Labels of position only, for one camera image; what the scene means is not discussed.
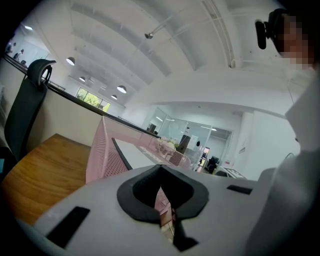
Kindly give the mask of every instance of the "office chair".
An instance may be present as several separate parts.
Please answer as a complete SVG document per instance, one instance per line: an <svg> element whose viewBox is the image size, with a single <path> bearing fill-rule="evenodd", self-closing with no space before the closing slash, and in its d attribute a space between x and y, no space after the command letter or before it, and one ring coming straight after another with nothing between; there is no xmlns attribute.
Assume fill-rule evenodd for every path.
<svg viewBox="0 0 320 256"><path fill-rule="evenodd" d="M4 159L0 182L26 154L31 128L47 94L54 60L37 59L27 70L4 126L4 137L9 146L0 147L0 159Z"/></svg>

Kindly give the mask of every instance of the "white ceiling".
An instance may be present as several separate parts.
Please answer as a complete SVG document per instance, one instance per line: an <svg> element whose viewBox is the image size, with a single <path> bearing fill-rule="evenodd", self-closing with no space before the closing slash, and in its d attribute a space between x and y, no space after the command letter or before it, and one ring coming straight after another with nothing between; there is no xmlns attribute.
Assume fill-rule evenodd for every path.
<svg viewBox="0 0 320 256"><path fill-rule="evenodd" d="M108 98L116 94L124 105L154 81L204 66L265 73L304 85L308 70L288 72L270 41L266 50L258 48L254 22L267 20L276 7L270 0L47 0L33 14L68 75L93 77L107 88L96 85L97 92ZM145 33L154 31L146 39ZM65 61L70 56L75 67ZM119 85L127 94L117 91Z"/></svg>

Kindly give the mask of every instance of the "pink mesh basket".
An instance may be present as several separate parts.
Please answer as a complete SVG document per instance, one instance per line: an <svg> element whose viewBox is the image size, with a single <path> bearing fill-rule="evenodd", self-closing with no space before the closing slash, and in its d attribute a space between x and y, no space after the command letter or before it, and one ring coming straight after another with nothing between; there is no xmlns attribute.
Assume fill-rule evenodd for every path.
<svg viewBox="0 0 320 256"><path fill-rule="evenodd" d="M119 139L136 146L143 146L157 157L164 159L168 165L179 166L186 170L191 169L191 162L187 156L159 143L156 138L151 137L146 133L141 133L140 139L137 139L122 133L108 130L106 128L105 117L103 117L96 130L90 150L88 164L86 167L86 183L128 171L112 141L112 138ZM170 203L162 188L158 191L154 208L161 214L170 208Z"/></svg>

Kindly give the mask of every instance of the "ceiling beam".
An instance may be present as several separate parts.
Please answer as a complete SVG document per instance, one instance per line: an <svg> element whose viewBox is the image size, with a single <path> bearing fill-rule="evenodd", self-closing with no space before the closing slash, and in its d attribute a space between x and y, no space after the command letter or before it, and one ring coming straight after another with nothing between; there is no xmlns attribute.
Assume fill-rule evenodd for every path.
<svg viewBox="0 0 320 256"><path fill-rule="evenodd" d="M118 54L116 51L112 50L110 45L105 44L105 42L101 42L94 38L93 36L90 37L89 34L85 34L83 31L79 31L77 29L73 29L73 35L83 40L86 44L90 44L93 47L99 49L100 51L104 52L105 54L112 57L118 63L120 63L125 69L129 70L130 72L134 73L138 78L140 78L144 83L150 85L152 83L152 79L148 77L144 71L139 68L137 65L126 65L126 58Z"/></svg>
<svg viewBox="0 0 320 256"><path fill-rule="evenodd" d="M109 29L112 29L119 35L121 35L123 38L129 41L132 45L138 48L139 51L143 53L161 71L161 73L165 77L169 76L172 73L171 69L161 59L161 57L155 53L149 54L149 52L151 51L151 48L148 46L148 44L142 42L139 36L134 34L129 28L127 28L123 24L120 24L119 22L107 17L106 15L104 15L102 12L98 10L94 11L93 8L90 8L89 6L86 6L77 2L75 2L72 5L71 10L74 12L80 13L82 15L85 15L95 20L96 22L99 22L102 25L108 27Z"/></svg>
<svg viewBox="0 0 320 256"><path fill-rule="evenodd" d="M81 49L77 49L76 51L79 55L87 58L89 61L91 61L92 63L95 63L96 65L98 65L99 67L101 67L102 69L104 69L109 76L113 77L115 80L118 78L120 81L122 81L126 86L131 87L135 92L137 92L139 90L138 86L136 84L133 84L130 79L128 79L125 76L121 76L120 73L116 72L113 69L110 69L106 66L101 65L98 61L96 61L94 58L92 58L92 56L90 56L87 52L81 50Z"/></svg>
<svg viewBox="0 0 320 256"><path fill-rule="evenodd" d="M151 15L159 24L162 24L163 21L167 18L167 17L163 17L160 14L158 9L153 8L152 6L147 4L145 1L143 2L141 0L131 0L131 1L137 6L139 6L140 8L144 9L144 11L147 12L149 15ZM193 56L193 54L190 51L190 45L186 45L186 43L183 42L178 36L175 36L176 31L170 25L170 20L168 20L164 24L163 29L165 29L169 33L169 35L175 40L175 43L179 46L181 51L184 53L192 69L197 70L198 68L200 68L201 65L197 63L195 56Z"/></svg>

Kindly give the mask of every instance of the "pink metal basket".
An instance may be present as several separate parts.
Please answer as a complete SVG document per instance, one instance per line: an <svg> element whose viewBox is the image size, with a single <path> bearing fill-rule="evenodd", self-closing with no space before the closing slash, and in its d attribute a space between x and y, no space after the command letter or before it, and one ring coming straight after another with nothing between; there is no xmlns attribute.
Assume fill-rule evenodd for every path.
<svg viewBox="0 0 320 256"><path fill-rule="evenodd" d="M186 170L191 169L191 162L187 156L159 143L156 138L145 133L141 133L140 139L137 139L108 130L106 128L105 117L103 117L96 130L90 150L86 167L86 183L128 171L112 138L136 146L143 146L157 157L163 158L168 164L179 166ZM154 208L161 214L170 208L170 203L161 188L157 194Z"/></svg>

